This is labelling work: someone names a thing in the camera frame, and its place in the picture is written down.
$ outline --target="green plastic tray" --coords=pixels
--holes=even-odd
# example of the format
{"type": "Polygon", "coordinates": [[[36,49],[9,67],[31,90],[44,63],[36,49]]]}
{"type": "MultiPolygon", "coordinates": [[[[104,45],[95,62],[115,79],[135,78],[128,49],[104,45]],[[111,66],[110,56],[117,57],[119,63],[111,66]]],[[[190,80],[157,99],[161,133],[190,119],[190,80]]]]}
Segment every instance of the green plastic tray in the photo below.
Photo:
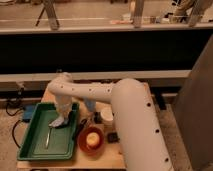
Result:
{"type": "Polygon", "coordinates": [[[72,136],[77,126],[78,111],[79,104],[74,103],[68,126],[52,128],[49,146],[46,149],[48,124],[55,120],[58,114],[53,103],[38,103],[25,133],[17,159],[22,161],[70,159],[75,145],[72,136]]]}

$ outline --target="food item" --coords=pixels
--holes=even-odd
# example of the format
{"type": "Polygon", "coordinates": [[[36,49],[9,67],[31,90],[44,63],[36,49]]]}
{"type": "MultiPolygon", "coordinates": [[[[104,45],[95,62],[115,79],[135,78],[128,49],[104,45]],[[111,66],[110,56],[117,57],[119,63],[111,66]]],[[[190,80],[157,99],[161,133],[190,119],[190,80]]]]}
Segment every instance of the food item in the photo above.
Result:
{"type": "Polygon", "coordinates": [[[86,137],[86,143],[89,148],[96,148],[100,144],[100,136],[96,132],[91,132],[86,137]]]}

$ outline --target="machine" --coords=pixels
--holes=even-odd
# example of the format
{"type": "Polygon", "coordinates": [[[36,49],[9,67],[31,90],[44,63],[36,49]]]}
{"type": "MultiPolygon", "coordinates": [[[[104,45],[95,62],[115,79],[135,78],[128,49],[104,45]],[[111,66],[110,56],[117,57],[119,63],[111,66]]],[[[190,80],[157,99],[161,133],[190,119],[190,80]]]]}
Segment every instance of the machine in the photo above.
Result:
{"type": "Polygon", "coordinates": [[[59,117],[57,127],[67,122],[73,97],[111,104],[116,131],[128,171],[173,171],[156,111],[145,85],[135,79],[117,83],[72,83],[71,75],[62,73],[48,84],[55,95],[59,117]]]}

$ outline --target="wooden table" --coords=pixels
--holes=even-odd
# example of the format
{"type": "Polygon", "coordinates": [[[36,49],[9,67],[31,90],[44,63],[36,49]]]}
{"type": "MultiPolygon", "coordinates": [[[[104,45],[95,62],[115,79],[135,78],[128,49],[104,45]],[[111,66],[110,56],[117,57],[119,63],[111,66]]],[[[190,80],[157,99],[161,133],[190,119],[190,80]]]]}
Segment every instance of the wooden table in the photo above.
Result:
{"type": "MultiPolygon", "coordinates": [[[[74,99],[80,103],[80,116],[88,114],[88,111],[81,100],[74,99]]],[[[42,102],[53,102],[54,96],[47,90],[44,93],[42,102]]],[[[100,111],[108,104],[96,103],[96,110],[100,111]]],[[[18,169],[44,169],[44,168],[61,168],[61,169],[125,169],[123,156],[120,153],[120,144],[108,144],[106,142],[105,149],[101,156],[92,158],[83,154],[76,145],[73,157],[65,161],[18,161],[18,169]]]]}

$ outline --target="orange bowl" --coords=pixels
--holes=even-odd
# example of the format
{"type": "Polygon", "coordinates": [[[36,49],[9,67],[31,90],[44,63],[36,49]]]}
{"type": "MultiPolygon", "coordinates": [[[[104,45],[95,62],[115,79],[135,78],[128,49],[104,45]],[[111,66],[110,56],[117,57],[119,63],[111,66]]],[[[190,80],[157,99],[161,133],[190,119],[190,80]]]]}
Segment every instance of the orange bowl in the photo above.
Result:
{"type": "Polygon", "coordinates": [[[103,149],[104,134],[99,128],[94,127],[94,126],[90,126],[90,127],[86,128],[86,129],[84,129],[83,131],[80,132],[80,134],[78,136],[77,143],[78,143],[78,146],[80,147],[80,149],[85,154],[87,154],[89,156],[94,156],[94,155],[100,154],[102,149],[103,149]],[[92,133],[92,132],[97,133],[99,135],[99,137],[100,137],[99,144],[95,148],[90,148],[87,145],[87,142],[86,142],[87,135],[89,133],[92,133]]]}

